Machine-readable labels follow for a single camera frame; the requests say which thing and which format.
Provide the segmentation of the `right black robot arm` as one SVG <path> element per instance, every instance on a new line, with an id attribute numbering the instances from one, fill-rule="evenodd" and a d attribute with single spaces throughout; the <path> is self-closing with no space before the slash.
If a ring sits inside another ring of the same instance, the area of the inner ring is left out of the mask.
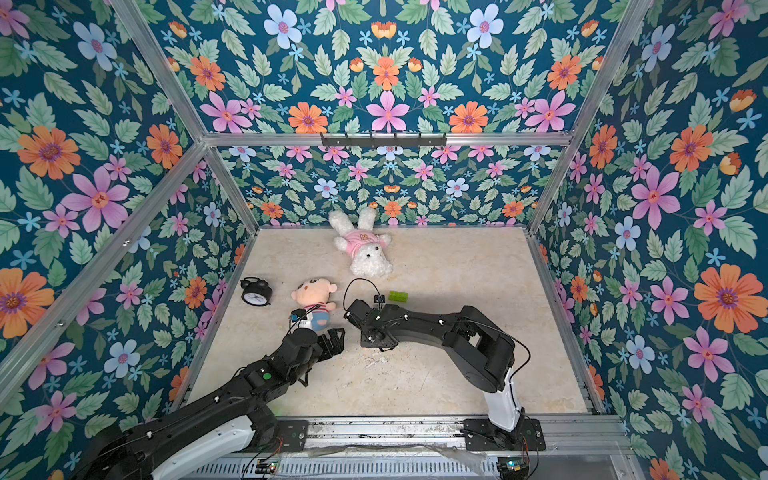
<path id="1" fill-rule="evenodd" d="M 524 408 L 514 390 L 516 340 L 476 307 L 430 314 L 356 300 L 344 318 L 361 332 L 364 348 L 385 351 L 410 342 L 443 350 L 462 377 L 483 392 L 491 424 L 507 433 L 518 427 Z"/>

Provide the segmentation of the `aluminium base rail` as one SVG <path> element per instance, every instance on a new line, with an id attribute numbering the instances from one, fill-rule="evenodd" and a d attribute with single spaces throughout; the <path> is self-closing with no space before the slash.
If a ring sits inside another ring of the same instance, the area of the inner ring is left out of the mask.
<path id="1" fill-rule="evenodd" d="M 482 416 L 286 417 L 309 422 L 302 452 L 230 453 L 194 472 L 200 479 L 500 479 L 499 458 L 530 462 L 527 479 L 641 479 L 614 416 L 525 415 L 541 422 L 547 449 L 468 451 L 459 430 Z M 275 475 L 254 475 L 259 460 Z"/>

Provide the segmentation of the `black alarm clock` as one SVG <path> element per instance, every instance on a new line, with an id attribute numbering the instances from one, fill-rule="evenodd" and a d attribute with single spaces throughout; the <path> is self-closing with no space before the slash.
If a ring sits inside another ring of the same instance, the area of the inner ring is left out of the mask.
<path id="1" fill-rule="evenodd" d="M 241 299 L 253 307 L 265 307 L 271 304 L 273 289 L 270 284 L 258 277 L 245 277 L 240 280 Z"/>

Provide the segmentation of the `green lego brick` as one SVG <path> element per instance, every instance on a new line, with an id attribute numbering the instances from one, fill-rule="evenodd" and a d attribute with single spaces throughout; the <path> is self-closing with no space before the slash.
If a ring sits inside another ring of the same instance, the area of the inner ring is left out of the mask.
<path id="1" fill-rule="evenodd" d="M 388 295 L 388 299 L 392 302 L 407 303 L 409 299 L 409 294 L 406 292 L 400 292 L 400 291 L 390 291 Z"/>

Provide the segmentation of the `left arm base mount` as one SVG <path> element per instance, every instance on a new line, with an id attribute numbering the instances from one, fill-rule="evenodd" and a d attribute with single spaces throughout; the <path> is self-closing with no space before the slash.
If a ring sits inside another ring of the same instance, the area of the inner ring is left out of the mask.
<path id="1" fill-rule="evenodd" d="M 270 421 L 266 427 L 255 431 L 249 451 L 280 450 L 283 453 L 296 453 L 304 450 L 308 437 L 309 422 L 303 419 L 282 419 Z"/>

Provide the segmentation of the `pink plush doll striped shirt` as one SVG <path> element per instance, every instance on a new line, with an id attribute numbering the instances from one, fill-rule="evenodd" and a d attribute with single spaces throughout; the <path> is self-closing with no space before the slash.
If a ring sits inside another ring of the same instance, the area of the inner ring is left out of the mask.
<path id="1" fill-rule="evenodd" d="M 311 307 L 324 308 L 329 314 L 336 309 L 331 296 L 338 290 L 338 285 L 327 278 L 313 278 L 303 282 L 291 293 L 291 298 L 298 308 L 309 310 Z"/>

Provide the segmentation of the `green circuit board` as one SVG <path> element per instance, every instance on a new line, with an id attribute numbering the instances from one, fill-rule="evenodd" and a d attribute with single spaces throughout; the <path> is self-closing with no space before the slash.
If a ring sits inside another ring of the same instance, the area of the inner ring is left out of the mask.
<path id="1" fill-rule="evenodd" d="M 499 458 L 497 471 L 501 480 L 526 480 L 530 472 L 530 462 L 522 458 Z"/>

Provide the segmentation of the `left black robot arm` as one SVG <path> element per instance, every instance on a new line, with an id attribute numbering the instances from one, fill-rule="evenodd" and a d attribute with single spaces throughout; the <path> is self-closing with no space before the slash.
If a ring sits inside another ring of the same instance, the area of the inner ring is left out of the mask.
<path id="1" fill-rule="evenodd" d="M 312 367 L 344 351 L 345 330 L 299 328 L 270 355 L 240 368 L 226 383 L 161 418 L 126 430 L 107 427 L 91 441 L 74 479 L 181 479 L 249 446 L 270 447 L 277 419 L 269 403 Z"/>

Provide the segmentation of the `black wall hook bar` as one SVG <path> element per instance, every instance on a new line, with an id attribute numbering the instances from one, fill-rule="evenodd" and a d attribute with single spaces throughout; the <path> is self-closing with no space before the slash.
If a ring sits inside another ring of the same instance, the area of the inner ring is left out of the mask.
<path id="1" fill-rule="evenodd" d="M 448 145 L 445 135 L 417 134 L 329 134 L 320 135 L 321 145 L 324 147 L 443 147 Z"/>

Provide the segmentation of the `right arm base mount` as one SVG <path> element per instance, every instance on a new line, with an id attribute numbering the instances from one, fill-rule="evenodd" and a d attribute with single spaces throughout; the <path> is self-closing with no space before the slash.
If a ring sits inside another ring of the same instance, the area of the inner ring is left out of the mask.
<path id="1" fill-rule="evenodd" d="M 465 419 L 459 430 L 468 451 L 534 451 L 547 449 L 541 422 L 523 416 L 510 432 L 489 419 Z"/>

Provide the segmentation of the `white plush bunny pink shirt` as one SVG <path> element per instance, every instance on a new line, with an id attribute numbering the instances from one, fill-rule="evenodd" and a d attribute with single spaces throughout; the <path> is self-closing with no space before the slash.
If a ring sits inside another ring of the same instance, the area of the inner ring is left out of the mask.
<path id="1" fill-rule="evenodd" d="M 392 238 L 374 232 L 376 218 L 376 211 L 372 207 L 365 207 L 359 212 L 356 224 L 339 210 L 330 212 L 328 216 L 329 224 L 336 232 L 334 245 L 338 251 L 348 255 L 351 260 L 350 271 L 358 277 L 379 278 L 394 270 L 385 254 L 385 248 Z"/>

